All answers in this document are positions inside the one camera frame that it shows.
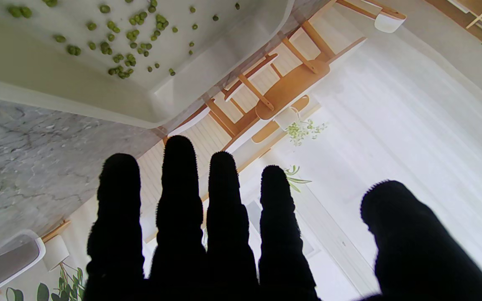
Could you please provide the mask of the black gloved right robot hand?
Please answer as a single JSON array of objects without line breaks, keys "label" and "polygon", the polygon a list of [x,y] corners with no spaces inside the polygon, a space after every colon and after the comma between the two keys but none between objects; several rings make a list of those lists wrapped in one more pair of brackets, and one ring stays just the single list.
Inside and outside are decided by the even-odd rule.
[{"label": "black gloved right robot hand", "polygon": [[[215,153],[203,246],[195,150],[184,136],[169,138],[156,210],[158,244],[145,278],[139,166],[129,154],[107,158],[87,242],[84,301],[319,300],[285,172],[274,165],[262,172],[258,263],[239,188],[233,156]],[[481,269],[404,184],[386,180],[371,187],[360,216],[377,246],[374,273],[380,287],[364,300],[482,301]]]}]

